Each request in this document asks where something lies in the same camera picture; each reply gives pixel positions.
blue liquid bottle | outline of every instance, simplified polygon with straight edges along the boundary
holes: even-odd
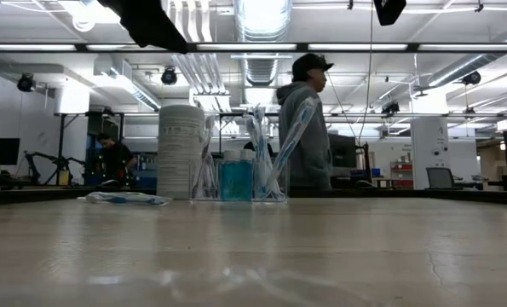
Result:
[[[225,152],[221,165],[221,200],[251,201],[253,157],[249,149]]]

wooden tabletop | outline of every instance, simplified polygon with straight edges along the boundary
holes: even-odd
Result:
[[[507,206],[0,206],[0,306],[374,303],[507,306]]]

gray hoodie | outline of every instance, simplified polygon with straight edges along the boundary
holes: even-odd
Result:
[[[279,110],[279,145],[284,144],[287,133],[295,120],[301,103],[318,94],[305,82],[294,82],[276,92]],[[293,188],[331,189],[331,151],[323,107],[318,105],[300,142],[289,159],[291,186]]]

hood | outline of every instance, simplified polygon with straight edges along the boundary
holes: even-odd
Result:
[[[276,98],[278,99],[278,104],[283,106],[285,99],[289,97],[295,90],[299,90],[305,86],[308,86],[306,82],[293,82],[292,84],[288,84],[284,87],[280,87],[276,90]]]

black cap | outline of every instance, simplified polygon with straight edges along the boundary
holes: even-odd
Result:
[[[333,63],[327,63],[323,55],[306,54],[293,63],[293,80],[306,78],[310,69],[323,69],[324,72],[333,67]]]

